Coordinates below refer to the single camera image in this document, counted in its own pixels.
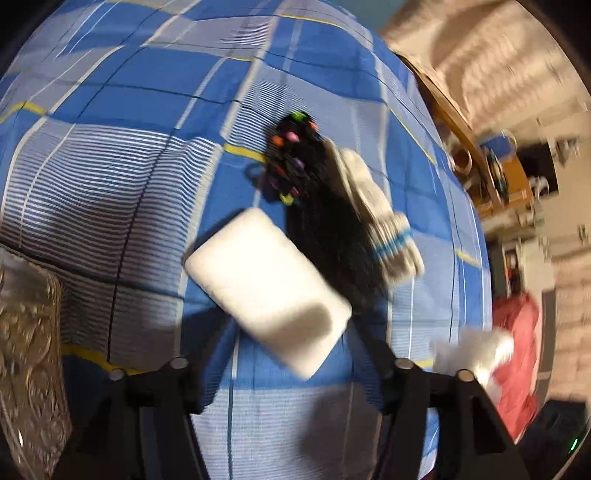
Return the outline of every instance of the blue plaid tablecloth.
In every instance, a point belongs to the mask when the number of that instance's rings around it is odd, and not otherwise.
[[[318,0],[69,0],[0,80],[0,241],[55,272],[72,412],[104,369],[187,352],[211,299],[183,259],[240,209],[283,226],[248,175],[266,128],[302,109],[358,151],[404,212],[423,277],[380,306],[399,356],[489,328],[478,217],[450,171],[417,82],[372,32]],[[194,418],[213,480],[365,479],[382,420],[344,337],[297,380],[248,335]],[[424,471],[434,458],[430,415]]]

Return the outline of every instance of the beige curtain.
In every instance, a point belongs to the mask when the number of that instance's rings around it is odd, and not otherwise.
[[[556,352],[549,396],[591,398],[591,252],[555,265]]]
[[[409,0],[381,34],[477,134],[508,128],[521,140],[546,138],[546,121],[584,112],[578,105],[589,98],[554,38],[515,0]],[[591,136],[589,120],[561,134]]]

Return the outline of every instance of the white sponge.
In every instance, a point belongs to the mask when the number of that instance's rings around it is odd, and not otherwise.
[[[189,276],[296,375],[322,365],[351,305],[260,209],[251,208],[200,246]]]

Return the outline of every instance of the silver screw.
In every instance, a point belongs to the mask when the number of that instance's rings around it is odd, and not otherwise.
[[[173,367],[175,370],[181,370],[185,368],[189,364],[189,360],[187,360],[183,356],[178,356],[177,358],[173,358],[170,361],[170,366]]]
[[[121,380],[125,376],[125,371],[121,370],[120,368],[109,372],[109,380],[116,382],[117,380]]]
[[[457,377],[463,382],[472,382],[474,380],[474,374],[469,370],[460,370]]]
[[[412,367],[414,367],[413,361],[409,360],[408,358],[397,358],[394,361],[394,365],[396,365],[398,368],[401,368],[402,370],[410,370]]]

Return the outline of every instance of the striped fabric pattern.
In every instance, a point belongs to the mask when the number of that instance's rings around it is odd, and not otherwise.
[[[59,276],[64,351],[146,371],[199,344],[224,314],[183,260],[247,207],[284,227],[256,160],[294,109],[363,157],[423,256],[425,275],[364,319],[374,335],[428,365],[431,340],[491,327],[470,201],[412,74],[352,15],[319,0],[66,0],[0,79],[0,242]],[[387,421],[352,330],[301,382],[231,325],[193,418],[211,478],[369,478]],[[69,359],[69,385],[100,383],[87,362]],[[423,473],[437,438],[430,414]]]

